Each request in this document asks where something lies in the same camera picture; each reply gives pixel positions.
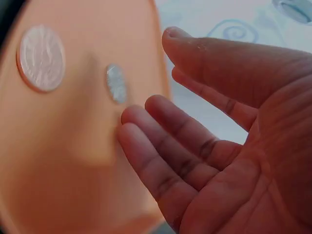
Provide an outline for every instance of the hand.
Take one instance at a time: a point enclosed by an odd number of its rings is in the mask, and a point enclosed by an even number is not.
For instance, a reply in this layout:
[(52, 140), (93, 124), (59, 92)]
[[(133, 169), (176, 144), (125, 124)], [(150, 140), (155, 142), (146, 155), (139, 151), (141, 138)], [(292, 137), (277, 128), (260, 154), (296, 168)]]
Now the hand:
[(180, 234), (312, 233), (312, 55), (167, 29), (173, 78), (249, 132), (220, 140), (160, 96), (118, 138)]

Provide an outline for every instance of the finger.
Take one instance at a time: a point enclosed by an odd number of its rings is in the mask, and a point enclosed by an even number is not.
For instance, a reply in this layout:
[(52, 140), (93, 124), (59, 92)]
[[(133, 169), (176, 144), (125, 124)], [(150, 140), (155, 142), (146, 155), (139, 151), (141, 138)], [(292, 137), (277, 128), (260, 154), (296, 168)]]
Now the finger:
[(169, 166), (188, 184), (196, 190), (201, 190), (208, 181), (219, 171), (199, 160), (194, 154), (186, 150), (172, 136), (139, 106), (127, 108), (121, 121), (138, 126), (153, 144), (159, 155)]
[(189, 78), (176, 67), (172, 70), (172, 77), (176, 82), (224, 112), (247, 132), (250, 130), (258, 114), (256, 108), (239, 103), (234, 99), (220, 94), (213, 88)]
[(227, 167), (241, 150), (239, 144), (216, 138), (198, 121), (162, 96), (150, 97), (145, 109), (186, 149), (218, 170)]
[(197, 191), (174, 173), (136, 125), (121, 126), (118, 139), (129, 163), (157, 201), (167, 222), (178, 231), (185, 210)]
[(162, 43), (180, 71), (255, 108), (277, 90), (312, 73), (312, 56), (305, 52), (221, 39), (195, 39), (178, 28), (167, 29)]

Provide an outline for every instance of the blue swirl pattern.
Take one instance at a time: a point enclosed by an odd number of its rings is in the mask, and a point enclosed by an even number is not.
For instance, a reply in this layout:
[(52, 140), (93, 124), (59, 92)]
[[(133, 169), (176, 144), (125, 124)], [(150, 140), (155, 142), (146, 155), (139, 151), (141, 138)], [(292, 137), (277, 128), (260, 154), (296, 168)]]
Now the blue swirl pattern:
[(257, 43), (259, 40), (259, 33), (249, 24), (238, 19), (226, 19), (218, 23), (211, 31), (208, 33), (208, 37), (213, 37), (215, 31), (222, 25), (232, 24), (233, 26), (226, 26), (222, 32), (222, 38), (226, 40), (238, 40), (247, 42)]

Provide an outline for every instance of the orange surface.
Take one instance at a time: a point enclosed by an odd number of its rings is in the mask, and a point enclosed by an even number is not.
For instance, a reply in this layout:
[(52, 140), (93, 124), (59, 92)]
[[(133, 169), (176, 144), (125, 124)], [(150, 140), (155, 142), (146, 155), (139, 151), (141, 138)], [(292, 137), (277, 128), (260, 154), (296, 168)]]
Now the orange surface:
[[(45, 24), (66, 56), (63, 83), (41, 94), (20, 77), (23, 33)], [(9, 234), (139, 234), (161, 219), (115, 138), (122, 110), (169, 96), (152, 0), (31, 0), (0, 64), (0, 213)], [(105, 84), (109, 63), (126, 76), (128, 101)]]

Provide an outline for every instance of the coin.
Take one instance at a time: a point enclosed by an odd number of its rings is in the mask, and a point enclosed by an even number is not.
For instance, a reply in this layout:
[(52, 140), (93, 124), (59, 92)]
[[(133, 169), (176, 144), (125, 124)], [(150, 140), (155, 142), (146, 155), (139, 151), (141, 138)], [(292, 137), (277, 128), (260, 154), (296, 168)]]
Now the coin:
[(107, 66), (106, 82), (114, 101), (124, 103), (127, 99), (127, 88), (122, 69), (117, 64)]
[(35, 90), (49, 92), (61, 84), (65, 74), (64, 47), (49, 27), (38, 25), (22, 37), (18, 66), (24, 80)]

